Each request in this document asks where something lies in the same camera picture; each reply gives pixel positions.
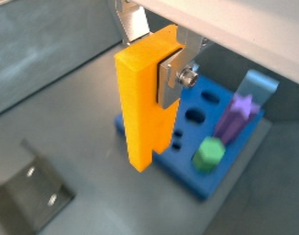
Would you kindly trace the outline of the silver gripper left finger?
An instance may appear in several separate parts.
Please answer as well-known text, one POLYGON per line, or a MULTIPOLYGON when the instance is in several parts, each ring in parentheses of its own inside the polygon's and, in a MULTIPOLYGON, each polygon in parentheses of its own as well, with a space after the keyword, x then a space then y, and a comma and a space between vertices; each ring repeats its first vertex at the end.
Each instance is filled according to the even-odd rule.
POLYGON ((110 0, 110 10, 122 44, 129 46, 149 34, 144 8, 132 0, 110 0))

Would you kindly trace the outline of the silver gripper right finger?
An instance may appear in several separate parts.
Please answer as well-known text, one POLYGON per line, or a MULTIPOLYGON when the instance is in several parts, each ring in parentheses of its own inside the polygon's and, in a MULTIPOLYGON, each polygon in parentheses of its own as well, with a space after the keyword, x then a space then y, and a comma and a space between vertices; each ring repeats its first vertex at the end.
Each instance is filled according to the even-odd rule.
POLYGON ((178 26, 176 41, 181 44, 157 66, 157 104, 166 109, 177 100, 182 88, 190 88, 197 81, 193 71, 194 58, 209 40, 189 29, 178 26))

